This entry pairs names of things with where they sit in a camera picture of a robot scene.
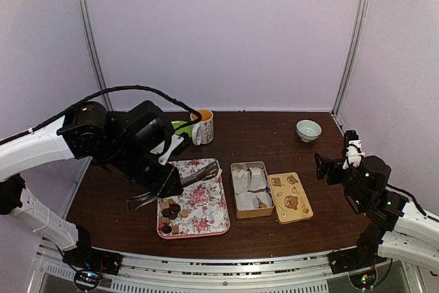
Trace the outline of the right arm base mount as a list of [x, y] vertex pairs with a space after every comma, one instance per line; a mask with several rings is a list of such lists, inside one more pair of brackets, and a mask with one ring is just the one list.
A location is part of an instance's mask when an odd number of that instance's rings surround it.
[[333, 250], [327, 255], [332, 274], [352, 272], [362, 268], [370, 268], [387, 261], [377, 255], [360, 255], [358, 247], [346, 250]]

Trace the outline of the metal tongs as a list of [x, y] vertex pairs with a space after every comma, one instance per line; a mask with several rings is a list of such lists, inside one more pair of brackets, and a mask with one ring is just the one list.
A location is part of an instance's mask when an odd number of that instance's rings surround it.
[[[189, 187], [194, 183], [215, 178], [219, 174], [219, 171], [220, 171], [219, 165], [216, 162], [211, 162], [208, 165], [205, 165], [202, 169], [196, 171], [194, 174], [191, 174], [184, 178], [180, 178], [182, 186], [185, 190], [185, 188]], [[136, 211], [137, 209], [140, 209], [141, 207], [147, 204], [157, 201], [158, 199], [163, 199], [163, 198], [157, 198], [157, 197], [148, 198], [146, 196], [146, 193], [144, 193], [127, 199], [126, 208], [128, 211]]]

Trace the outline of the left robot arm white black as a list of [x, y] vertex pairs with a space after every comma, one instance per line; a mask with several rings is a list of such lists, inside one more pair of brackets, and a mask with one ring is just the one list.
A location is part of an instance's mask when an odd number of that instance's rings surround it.
[[147, 196], [179, 196], [184, 187], [168, 159], [184, 148], [183, 142], [151, 101], [128, 112], [85, 102], [43, 128], [1, 144], [1, 214], [17, 216], [42, 233], [71, 265], [108, 270], [121, 261], [121, 255], [94, 249], [90, 233], [45, 207], [20, 173], [55, 161], [91, 157], [97, 165], [112, 165], [124, 173]]

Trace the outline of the beige bear tin box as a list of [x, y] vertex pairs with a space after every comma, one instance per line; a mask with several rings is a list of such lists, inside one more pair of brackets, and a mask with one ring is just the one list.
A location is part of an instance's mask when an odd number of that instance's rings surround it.
[[270, 216], [274, 201], [264, 162], [233, 163], [230, 172], [237, 218], [243, 220]]

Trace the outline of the beige bear tin lid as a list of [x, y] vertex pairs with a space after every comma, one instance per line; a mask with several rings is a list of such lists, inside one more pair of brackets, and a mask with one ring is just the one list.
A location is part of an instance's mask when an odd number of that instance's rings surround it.
[[268, 183], [280, 224], [310, 220], [313, 217], [311, 204], [296, 172], [271, 174]]

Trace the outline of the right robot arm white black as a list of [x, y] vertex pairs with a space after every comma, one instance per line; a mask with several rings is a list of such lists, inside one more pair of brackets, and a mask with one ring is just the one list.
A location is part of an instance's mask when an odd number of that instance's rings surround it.
[[438, 216], [424, 210], [406, 190], [389, 185], [391, 168], [365, 155], [354, 130], [344, 133], [343, 157], [315, 154], [316, 176], [341, 185], [351, 209], [370, 220], [353, 248], [333, 251], [334, 273], [371, 267], [384, 259], [404, 261], [438, 271]]

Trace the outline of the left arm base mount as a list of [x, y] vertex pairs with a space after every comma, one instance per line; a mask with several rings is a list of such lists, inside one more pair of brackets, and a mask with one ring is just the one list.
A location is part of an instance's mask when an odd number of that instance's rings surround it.
[[76, 268], [118, 275], [123, 256], [119, 253], [95, 248], [88, 250], [75, 248], [74, 250], [64, 251], [63, 260]]

